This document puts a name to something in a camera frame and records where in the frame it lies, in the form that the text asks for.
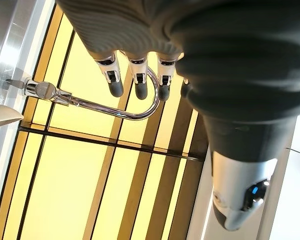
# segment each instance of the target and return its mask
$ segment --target metal strip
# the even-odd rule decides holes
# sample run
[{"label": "metal strip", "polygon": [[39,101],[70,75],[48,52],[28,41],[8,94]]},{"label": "metal strip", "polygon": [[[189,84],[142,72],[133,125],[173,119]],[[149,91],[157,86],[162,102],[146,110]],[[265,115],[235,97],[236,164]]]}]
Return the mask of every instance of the metal strip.
[{"label": "metal strip", "polygon": [[[169,142],[169,150],[182,151],[185,145],[193,109],[186,99],[181,98]],[[156,193],[151,218],[146,233],[147,240],[161,239],[170,200],[179,170],[180,157],[167,156],[164,161],[161,178]]]},{"label": "metal strip", "polygon": [[[132,89],[132,74],[131,70],[128,68],[125,74],[125,80],[123,83],[123,95],[119,100],[118,109],[126,110],[128,106],[128,101]],[[110,138],[115,140],[115,143],[118,142],[118,137],[121,131],[123,119],[116,117],[113,121]],[[97,215],[100,209],[101,200],[106,188],[108,175],[110,172],[110,167],[112,164],[112,160],[114,158],[116,148],[113,146],[108,146],[105,152],[105,156],[103,159],[100,175],[98,178],[98,182],[95,188],[92,204],[90,207],[90,212],[88,219],[86,221],[85,230],[83,234],[83,240],[89,240],[92,238],[94,233],[95,224],[97,221]]]},{"label": "metal strip", "polygon": [[[149,117],[144,131],[142,145],[154,147],[159,130],[162,114],[164,111],[164,102],[160,102],[156,112]],[[118,233],[118,240],[126,240],[131,237],[134,223],[144,189],[152,153],[140,152],[135,166],[132,183],[130,186],[128,198],[124,208],[121,225]]]},{"label": "metal strip", "polygon": [[[25,126],[22,126],[20,129],[23,129],[23,131],[25,132],[32,132],[32,130],[29,129],[44,131],[45,126],[33,123],[33,124],[27,124]],[[168,156],[175,156],[175,157],[180,156],[181,158],[189,159],[189,160],[197,160],[200,158],[200,156],[198,156],[198,154],[196,154],[195,151],[189,153],[182,152],[182,151],[177,152],[165,148],[153,147],[150,145],[118,140],[112,137],[110,138],[105,136],[91,135],[91,134],[82,133],[78,131],[66,130],[66,129],[50,126],[46,134],[49,135],[53,133],[61,134],[65,136],[71,136],[73,137],[74,140],[78,140],[78,141],[97,143],[101,145],[121,146],[122,148],[133,148],[133,149],[138,149],[138,151],[157,153],[161,155],[168,155]]]},{"label": "metal strip", "polygon": [[27,132],[19,132],[17,134],[17,138],[12,149],[13,154],[11,154],[9,160],[7,168],[8,171],[5,175],[0,196],[0,240],[4,237],[11,200],[14,194],[21,160],[26,149],[28,135],[29,133]]},{"label": "metal strip", "polygon": [[160,155],[170,156],[170,157],[179,158],[179,159],[181,159],[181,158],[187,159],[187,160],[191,160],[191,161],[199,161],[199,162],[203,161],[202,159],[198,159],[196,157],[192,157],[192,156],[188,156],[187,154],[183,154],[180,151],[179,152],[178,151],[158,151],[158,150],[153,150],[153,149],[148,149],[148,148],[141,148],[141,147],[135,147],[135,146],[131,146],[131,145],[124,145],[124,144],[116,144],[113,142],[104,142],[104,141],[95,140],[95,139],[88,139],[88,138],[66,135],[66,134],[57,133],[57,132],[50,132],[50,131],[44,131],[44,130],[40,130],[40,129],[23,127],[23,126],[19,127],[19,131],[34,133],[34,134],[41,134],[41,135],[46,135],[46,136],[52,136],[52,137],[62,138],[62,139],[71,139],[71,140],[76,140],[76,141],[81,141],[81,142],[86,142],[86,143],[107,145],[107,146],[123,148],[123,149],[131,149],[131,150],[152,153],[152,154],[160,154]]},{"label": "metal strip", "polygon": [[[205,159],[208,144],[204,120],[199,115],[195,124],[190,152],[194,153],[198,158]],[[203,162],[187,161],[185,164],[169,239],[184,240],[187,238],[203,166]]]}]

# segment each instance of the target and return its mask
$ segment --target ribbed rubber sleeve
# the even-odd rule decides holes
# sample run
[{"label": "ribbed rubber sleeve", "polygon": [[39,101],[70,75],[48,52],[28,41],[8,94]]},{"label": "ribbed rubber sleeve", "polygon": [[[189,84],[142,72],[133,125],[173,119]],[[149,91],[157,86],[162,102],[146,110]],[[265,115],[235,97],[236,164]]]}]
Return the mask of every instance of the ribbed rubber sleeve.
[{"label": "ribbed rubber sleeve", "polygon": [[181,50],[154,37],[137,4],[128,0],[57,0],[91,55],[122,50],[139,56],[150,51],[176,54]]},{"label": "ribbed rubber sleeve", "polygon": [[[155,2],[162,12],[171,6]],[[176,70],[201,113],[239,122],[300,114],[300,0],[231,1],[165,24],[184,50]]]}]

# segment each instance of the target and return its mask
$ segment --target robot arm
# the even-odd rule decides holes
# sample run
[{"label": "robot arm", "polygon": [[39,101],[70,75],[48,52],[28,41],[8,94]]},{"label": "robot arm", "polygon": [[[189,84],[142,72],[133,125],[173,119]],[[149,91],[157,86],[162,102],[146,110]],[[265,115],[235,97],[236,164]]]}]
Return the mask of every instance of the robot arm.
[{"label": "robot arm", "polygon": [[108,84],[121,82],[116,57],[104,62],[116,50],[129,59],[140,99],[150,51],[158,53],[161,100],[175,66],[185,77],[181,94],[204,116],[209,138],[216,217],[240,228],[263,203],[300,114],[300,0],[57,2]]}]

